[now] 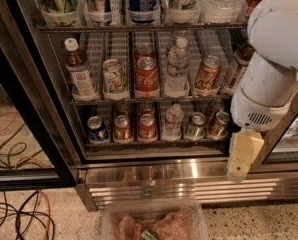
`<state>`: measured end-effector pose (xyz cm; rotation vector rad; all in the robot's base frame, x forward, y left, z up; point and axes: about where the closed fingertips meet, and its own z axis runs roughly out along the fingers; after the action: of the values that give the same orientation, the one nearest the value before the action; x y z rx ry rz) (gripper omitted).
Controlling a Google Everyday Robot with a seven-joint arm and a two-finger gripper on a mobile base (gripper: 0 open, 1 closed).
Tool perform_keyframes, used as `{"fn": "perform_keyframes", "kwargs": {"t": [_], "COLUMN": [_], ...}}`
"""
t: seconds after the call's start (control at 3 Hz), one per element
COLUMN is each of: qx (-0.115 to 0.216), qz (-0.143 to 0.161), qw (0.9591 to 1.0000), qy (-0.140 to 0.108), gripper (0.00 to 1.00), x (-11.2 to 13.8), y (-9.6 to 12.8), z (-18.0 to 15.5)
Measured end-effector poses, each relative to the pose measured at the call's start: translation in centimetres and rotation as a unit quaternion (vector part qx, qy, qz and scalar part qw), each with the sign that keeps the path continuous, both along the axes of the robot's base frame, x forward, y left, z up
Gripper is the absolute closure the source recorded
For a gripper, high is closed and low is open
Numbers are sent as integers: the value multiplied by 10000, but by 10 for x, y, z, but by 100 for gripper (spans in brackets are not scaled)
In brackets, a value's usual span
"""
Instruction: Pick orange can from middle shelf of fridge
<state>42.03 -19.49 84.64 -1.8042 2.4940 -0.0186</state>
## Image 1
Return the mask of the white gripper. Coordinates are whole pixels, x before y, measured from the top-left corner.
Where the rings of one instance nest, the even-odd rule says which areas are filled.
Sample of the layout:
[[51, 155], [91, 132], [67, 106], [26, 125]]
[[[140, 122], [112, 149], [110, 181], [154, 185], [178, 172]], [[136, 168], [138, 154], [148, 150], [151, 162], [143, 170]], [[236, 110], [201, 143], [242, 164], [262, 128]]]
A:
[[231, 101], [230, 112], [236, 125], [242, 129], [230, 138], [227, 179], [242, 182], [259, 152], [264, 140], [259, 132], [275, 128], [289, 110], [291, 103], [282, 107], [259, 105], [238, 88]]

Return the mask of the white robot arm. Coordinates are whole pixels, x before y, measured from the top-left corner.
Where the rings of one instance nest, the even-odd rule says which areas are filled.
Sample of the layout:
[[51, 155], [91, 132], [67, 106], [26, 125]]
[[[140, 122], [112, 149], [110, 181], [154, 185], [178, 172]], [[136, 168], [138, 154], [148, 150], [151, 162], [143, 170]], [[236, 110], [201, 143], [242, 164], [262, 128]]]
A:
[[243, 181], [298, 92], [298, 0], [262, 0], [247, 24], [255, 49], [233, 94], [230, 112], [241, 130], [230, 139], [227, 179]]

